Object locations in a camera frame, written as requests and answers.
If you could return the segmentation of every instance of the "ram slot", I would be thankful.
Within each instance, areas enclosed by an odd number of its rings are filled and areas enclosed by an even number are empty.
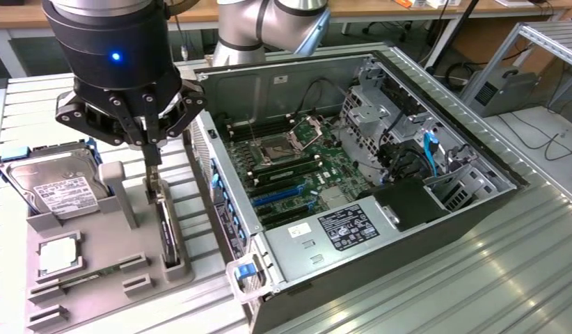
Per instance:
[[[300,158],[300,159],[296,159],[296,160],[291,160],[291,161],[283,162],[280,164],[275,164],[272,166],[268,166],[268,167],[266,167],[263,169],[251,170],[251,175],[254,177],[258,177],[258,175],[260,175],[260,174],[266,174],[266,173],[274,172],[275,170],[280,170],[280,169],[284,169],[287,167],[292,167],[292,166],[298,166],[298,165],[306,164],[307,162],[311,162],[314,160],[315,160],[315,157],[311,157],[311,156]]]
[[[308,168],[306,168],[304,170],[298,170],[295,171],[292,174],[290,173],[290,170],[284,171],[284,173],[282,174],[280,177],[276,177],[274,179],[271,179],[271,177],[268,178],[262,178],[262,179],[256,179],[256,186],[267,186],[275,182],[280,182],[284,181],[287,179],[294,179],[299,176],[315,173],[320,170],[322,168],[319,166],[310,166]]]
[[[282,134],[288,132],[292,128],[288,120],[279,120],[276,122],[267,122],[263,124],[251,124],[242,125],[239,127],[232,127],[231,131],[231,140],[238,143],[240,141],[248,141],[254,138],[262,138],[272,134]]]
[[[274,184],[270,184],[267,186],[260,186],[259,188],[250,191],[250,197],[262,196],[267,193],[274,193],[275,191],[280,191],[286,188],[290,188],[296,185],[296,182],[294,180],[284,180],[280,182],[276,182]]]

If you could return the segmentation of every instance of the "blue pcie slot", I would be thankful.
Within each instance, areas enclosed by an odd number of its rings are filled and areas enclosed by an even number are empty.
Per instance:
[[[252,201],[252,206],[258,207],[260,205],[276,202],[278,200],[283,200],[284,198],[288,198],[292,196],[299,196],[303,193],[303,189],[304,189],[304,184],[302,184],[300,186],[296,186],[295,188],[291,188],[286,191],[275,193],[274,195],[270,195],[264,198],[259,198],[259,199]]]

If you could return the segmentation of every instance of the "gray robot arm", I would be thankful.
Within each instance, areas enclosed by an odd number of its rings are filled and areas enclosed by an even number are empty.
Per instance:
[[[264,44],[310,56],[330,23],[327,0],[219,0],[214,65],[266,60]]]

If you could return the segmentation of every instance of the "slatted metal table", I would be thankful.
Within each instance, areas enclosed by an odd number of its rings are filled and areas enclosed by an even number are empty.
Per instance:
[[[359,288],[274,333],[572,333],[572,203],[528,165],[524,155],[398,50],[379,49],[524,176],[531,187],[458,242]],[[330,48],[320,54],[346,51]],[[272,59],[288,57],[286,54]],[[192,63],[192,67],[206,63]],[[182,73],[187,76],[186,67]],[[54,121],[54,98],[70,75],[15,79],[0,90],[0,148],[78,139]],[[142,154],[100,145],[122,160],[130,184],[142,182]],[[248,333],[243,309],[224,278],[224,263],[179,141],[163,151],[195,282],[116,312],[72,333]],[[0,181],[0,334],[23,331],[26,205]]]

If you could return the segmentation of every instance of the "chipset heatsink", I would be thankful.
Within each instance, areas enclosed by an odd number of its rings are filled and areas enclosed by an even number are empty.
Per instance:
[[[344,193],[342,193],[340,187],[334,186],[320,192],[323,202],[326,202],[330,209],[340,207],[350,203]]]

